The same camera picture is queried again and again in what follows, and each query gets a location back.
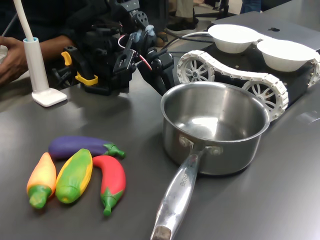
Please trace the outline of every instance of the toy eggplant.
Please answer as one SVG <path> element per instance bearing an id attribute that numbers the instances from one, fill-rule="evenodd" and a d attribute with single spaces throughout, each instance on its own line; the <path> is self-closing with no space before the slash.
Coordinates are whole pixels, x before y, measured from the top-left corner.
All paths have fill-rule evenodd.
<path id="1" fill-rule="evenodd" d="M 64 204 L 73 203 L 85 191 L 92 174 L 92 157 L 80 149 L 61 168 L 56 178 L 55 195 Z"/>
<path id="2" fill-rule="evenodd" d="M 87 149 L 93 157 L 100 155 L 126 156 L 111 142 L 87 136 L 61 136 L 54 139 L 49 146 L 49 154 L 53 159 L 68 159 L 80 149 Z"/>
<path id="3" fill-rule="evenodd" d="M 126 188 L 126 175 L 120 162 L 112 156 L 96 156 L 92 159 L 95 167 L 101 168 L 101 201 L 104 205 L 103 214 L 109 216 L 122 197 Z"/>
<path id="4" fill-rule="evenodd" d="M 29 203 L 36 209 L 41 209 L 48 197 L 54 194 L 56 189 L 56 167 L 49 153 L 44 153 L 35 166 L 26 185 Z"/>

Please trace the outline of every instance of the saucepan handle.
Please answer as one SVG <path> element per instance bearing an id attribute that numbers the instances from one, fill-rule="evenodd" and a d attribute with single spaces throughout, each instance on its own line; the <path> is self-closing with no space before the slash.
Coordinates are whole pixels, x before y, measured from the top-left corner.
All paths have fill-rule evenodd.
<path id="1" fill-rule="evenodd" d="M 203 151 L 191 151 L 179 167 L 159 206 L 151 240 L 172 240 L 189 205 Z"/>

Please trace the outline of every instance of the person's hand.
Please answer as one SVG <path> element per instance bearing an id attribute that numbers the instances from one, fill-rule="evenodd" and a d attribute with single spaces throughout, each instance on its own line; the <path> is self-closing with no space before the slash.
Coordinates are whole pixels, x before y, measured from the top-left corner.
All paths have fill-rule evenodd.
<path id="1" fill-rule="evenodd" d="M 0 86 L 19 78 L 28 70 L 24 43 L 12 37 L 0 36 L 0 45 L 8 48 L 8 53 L 0 64 Z"/>

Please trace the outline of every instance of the toy red chili pepper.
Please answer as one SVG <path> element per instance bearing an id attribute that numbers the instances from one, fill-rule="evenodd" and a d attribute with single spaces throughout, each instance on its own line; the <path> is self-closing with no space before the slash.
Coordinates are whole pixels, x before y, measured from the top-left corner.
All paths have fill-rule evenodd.
<path id="1" fill-rule="evenodd" d="M 126 175 L 120 162 L 112 156 L 96 156 L 92 159 L 95 167 L 101 168 L 101 201 L 104 205 L 103 214 L 109 216 L 126 188 Z"/>

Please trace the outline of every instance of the green stem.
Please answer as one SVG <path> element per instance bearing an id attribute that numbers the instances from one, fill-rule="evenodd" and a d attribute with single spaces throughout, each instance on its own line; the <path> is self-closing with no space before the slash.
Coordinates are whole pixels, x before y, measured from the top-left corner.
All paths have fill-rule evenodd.
<path id="1" fill-rule="evenodd" d="M 105 216 L 110 216 L 111 209 L 117 204 L 123 193 L 124 191 L 119 191 L 116 194 L 111 194 L 109 188 L 107 187 L 104 193 L 101 194 L 101 201 L 105 207 L 103 210 L 103 214 Z"/>
<path id="2" fill-rule="evenodd" d="M 106 143 L 103 146 L 105 146 L 108 149 L 108 151 L 106 151 L 103 155 L 109 155 L 109 156 L 119 155 L 123 159 L 126 157 L 126 153 L 124 151 L 121 151 L 113 143 Z"/>
<path id="3" fill-rule="evenodd" d="M 45 185 L 34 185 L 30 187 L 28 191 L 30 205 L 36 209 L 43 208 L 51 192 L 51 188 Z"/>

